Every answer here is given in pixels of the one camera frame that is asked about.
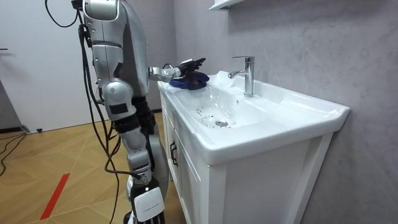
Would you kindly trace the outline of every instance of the white vanity cabinet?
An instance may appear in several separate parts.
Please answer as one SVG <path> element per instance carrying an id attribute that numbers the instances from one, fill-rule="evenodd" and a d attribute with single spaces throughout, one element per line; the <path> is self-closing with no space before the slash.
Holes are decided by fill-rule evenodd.
<path id="1" fill-rule="evenodd" d="M 300 223 L 349 108 L 258 81 L 245 98 L 244 78 L 223 71 L 201 90 L 158 87 L 188 224 Z"/>
<path id="2" fill-rule="evenodd" d="M 181 142 L 166 109 L 163 109 L 165 143 L 167 162 L 183 207 L 187 223 L 201 223 L 200 221 L 200 177 L 193 165 L 190 155 Z"/>

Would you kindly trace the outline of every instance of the faucet handle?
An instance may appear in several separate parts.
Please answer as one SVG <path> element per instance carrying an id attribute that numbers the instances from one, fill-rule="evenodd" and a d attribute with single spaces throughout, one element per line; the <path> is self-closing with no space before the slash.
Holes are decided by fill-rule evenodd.
<path id="1" fill-rule="evenodd" d="M 254 59 L 255 59 L 254 56 L 235 56 L 232 58 L 244 58 L 244 62 L 246 62 L 246 63 L 254 63 Z"/>

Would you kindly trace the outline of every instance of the blue rag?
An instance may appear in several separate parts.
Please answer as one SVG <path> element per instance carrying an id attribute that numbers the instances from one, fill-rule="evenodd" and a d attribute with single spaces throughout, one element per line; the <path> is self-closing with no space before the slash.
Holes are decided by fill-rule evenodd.
<path id="1" fill-rule="evenodd" d="M 210 79 L 202 72 L 190 72 L 189 76 L 175 78 L 170 81 L 170 85 L 181 89 L 199 90 L 206 87 L 206 82 Z"/>

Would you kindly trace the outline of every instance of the faucet spout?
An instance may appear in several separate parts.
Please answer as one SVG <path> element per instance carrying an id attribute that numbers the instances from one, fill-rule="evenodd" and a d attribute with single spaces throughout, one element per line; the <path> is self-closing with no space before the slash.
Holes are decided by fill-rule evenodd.
<path id="1" fill-rule="evenodd" d="M 228 78 L 235 78 L 237 75 L 249 75 L 247 70 L 235 71 L 228 74 Z"/>

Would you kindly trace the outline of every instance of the parquet floor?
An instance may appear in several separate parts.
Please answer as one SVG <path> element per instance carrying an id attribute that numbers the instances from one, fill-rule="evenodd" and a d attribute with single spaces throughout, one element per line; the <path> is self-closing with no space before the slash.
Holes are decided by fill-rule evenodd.
<path id="1" fill-rule="evenodd" d="M 163 137 L 162 114 L 155 117 Z M 0 138 L 12 135 L 15 133 L 0 134 Z M 0 152 L 7 142 L 8 139 L 0 141 Z M 109 223 L 116 179 L 104 171 L 105 162 L 106 156 L 91 124 L 28 135 L 5 160 L 7 170 L 0 177 L 0 223 Z M 123 147 L 114 156 L 114 163 L 117 169 L 127 170 Z M 70 175 L 50 216 L 40 220 L 65 174 Z M 120 175 L 119 178 L 121 186 L 114 224 L 122 224 L 124 214 L 131 209 L 126 199 L 127 177 Z M 165 216 L 167 224 L 185 224 L 173 182 L 169 184 Z"/>

